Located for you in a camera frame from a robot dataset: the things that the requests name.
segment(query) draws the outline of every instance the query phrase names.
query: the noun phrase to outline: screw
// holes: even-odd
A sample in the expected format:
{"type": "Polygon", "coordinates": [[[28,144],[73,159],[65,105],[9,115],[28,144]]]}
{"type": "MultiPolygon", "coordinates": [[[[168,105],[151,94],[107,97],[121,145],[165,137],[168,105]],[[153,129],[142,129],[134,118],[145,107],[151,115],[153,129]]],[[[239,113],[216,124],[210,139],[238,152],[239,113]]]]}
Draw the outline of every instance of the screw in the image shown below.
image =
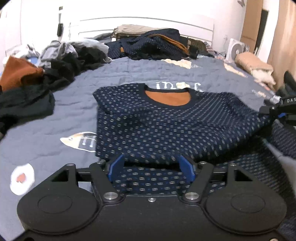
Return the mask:
{"type": "Polygon", "coordinates": [[[103,163],[105,163],[106,161],[105,160],[103,160],[103,159],[101,159],[101,160],[99,160],[99,161],[97,161],[97,163],[98,164],[103,164],[103,163]]]}
{"type": "Polygon", "coordinates": [[[149,202],[155,202],[155,201],[156,201],[156,198],[154,198],[154,197],[150,197],[150,198],[148,198],[148,201],[149,201],[149,202]]]}
{"type": "Polygon", "coordinates": [[[197,194],[196,192],[188,192],[188,193],[185,193],[185,198],[187,198],[189,200],[196,200],[199,197],[200,197],[199,194],[197,194]]]}
{"type": "Polygon", "coordinates": [[[104,198],[108,199],[108,200],[113,200],[113,199],[115,199],[117,197],[118,197],[118,194],[116,192],[106,192],[104,194],[104,198]]]}

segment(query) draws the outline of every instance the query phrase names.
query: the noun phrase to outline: black neckline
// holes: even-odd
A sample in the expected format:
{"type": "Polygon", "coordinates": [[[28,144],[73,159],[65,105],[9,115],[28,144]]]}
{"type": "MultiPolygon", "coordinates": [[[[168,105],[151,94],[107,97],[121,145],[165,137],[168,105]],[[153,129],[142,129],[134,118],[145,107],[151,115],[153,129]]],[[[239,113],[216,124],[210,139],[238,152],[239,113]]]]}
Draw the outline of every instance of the black neckline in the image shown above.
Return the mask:
{"type": "Polygon", "coordinates": [[[162,108],[167,108],[167,109],[187,109],[192,107],[195,104],[196,100],[196,95],[195,91],[190,89],[190,88],[184,88],[184,89],[164,89],[164,90],[159,90],[159,89],[152,89],[149,88],[146,84],[139,84],[139,89],[140,89],[140,95],[149,103],[152,103],[156,106],[162,107],[162,108]],[[179,105],[179,106],[173,106],[173,105],[168,105],[168,104],[163,104],[158,101],[155,101],[151,99],[145,91],[151,91],[151,92],[160,92],[160,93],[184,93],[184,92],[189,92],[190,94],[190,101],[187,104],[184,105],[179,105]]]}

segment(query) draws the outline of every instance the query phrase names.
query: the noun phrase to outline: navy patterned clothing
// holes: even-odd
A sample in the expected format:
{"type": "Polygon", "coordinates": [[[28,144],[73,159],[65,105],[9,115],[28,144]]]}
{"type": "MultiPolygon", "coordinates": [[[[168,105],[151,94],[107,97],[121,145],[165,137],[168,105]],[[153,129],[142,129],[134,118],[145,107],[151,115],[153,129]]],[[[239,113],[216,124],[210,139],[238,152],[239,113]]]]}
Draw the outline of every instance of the navy patterned clothing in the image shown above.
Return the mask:
{"type": "Polygon", "coordinates": [[[270,124],[232,93],[189,88],[155,90],[145,84],[103,87],[94,92],[99,104],[96,155],[127,154],[134,162],[174,162],[185,154],[211,159],[246,141],[270,124]],[[170,106],[149,98],[145,90],[189,92],[190,101],[170,106]]]}
{"type": "Polygon", "coordinates": [[[148,37],[152,34],[161,34],[170,39],[181,42],[179,31],[173,28],[152,30],[138,37],[122,38],[115,42],[106,43],[109,46],[108,57],[112,59],[131,57],[135,59],[173,59],[181,60],[187,57],[184,52],[175,45],[167,42],[159,36],[148,37]]]}

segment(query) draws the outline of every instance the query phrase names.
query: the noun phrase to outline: headboard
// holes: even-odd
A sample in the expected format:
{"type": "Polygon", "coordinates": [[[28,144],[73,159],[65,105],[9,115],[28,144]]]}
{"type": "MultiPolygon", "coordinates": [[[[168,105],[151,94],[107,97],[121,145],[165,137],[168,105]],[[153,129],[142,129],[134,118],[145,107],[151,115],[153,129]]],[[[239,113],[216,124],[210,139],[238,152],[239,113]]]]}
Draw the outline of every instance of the headboard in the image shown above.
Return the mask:
{"type": "Polygon", "coordinates": [[[112,32],[114,28],[122,24],[137,24],[155,28],[175,28],[185,37],[207,41],[210,45],[213,39],[214,20],[212,18],[196,13],[186,13],[184,15],[166,15],[165,12],[150,12],[149,15],[132,12],[98,13],[89,16],[76,16],[76,21],[64,23],[63,40],[73,40],[79,37],[94,37],[102,33],[112,32]]]}

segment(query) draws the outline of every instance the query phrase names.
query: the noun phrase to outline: bed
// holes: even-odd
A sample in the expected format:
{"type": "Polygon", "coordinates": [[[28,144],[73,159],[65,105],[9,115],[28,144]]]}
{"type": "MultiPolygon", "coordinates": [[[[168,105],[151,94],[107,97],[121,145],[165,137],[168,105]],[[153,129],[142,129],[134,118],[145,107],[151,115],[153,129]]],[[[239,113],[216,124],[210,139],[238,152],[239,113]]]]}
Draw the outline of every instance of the bed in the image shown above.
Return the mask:
{"type": "MultiPolygon", "coordinates": [[[[183,34],[211,41],[213,24],[211,25],[212,27],[207,26],[207,29],[201,28],[206,30],[202,31],[204,33],[211,32],[207,37],[193,35],[190,31],[194,30],[187,31],[185,28],[183,34]]],[[[89,28],[77,33],[90,31],[93,30],[89,28]]],[[[102,31],[93,31],[92,36],[99,33],[102,31]]],[[[256,83],[251,75],[244,72],[245,77],[242,77],[227,71],[222,60],[198,56],[196,60],[190,61],[191,68],[187,69],[160,60],[134,61],[127,57],[115,59],[94,71],[88,70],[80,74],[69,86],[55,92],[53,115],[10,129],[0,142],[0,235],[8,241],[24,231],[16,212],[22,195],[14,194],[10,186],[11,174],[15,168],[30,164],[33,169],[31,172],[34,173],[31,186],[33,188],[67,163],[75,163],[77,168],[83,168],[98,161],[94,154],[93,141],[85,142],[81,147],[71,143],[69,138],[74,134],[87,132],[88,135],[93,135],[91,139],[95,139],[97,102],[92,93],[97,88],[146,83],[149,87],[158,89],[190,87],[197,91],[233,92],[255,110],[259,110],[264,99],[273,96],[267,88],[256,83]]],[[[79,185],[85,189],[89,188],[87,183],[79,185]]]]}

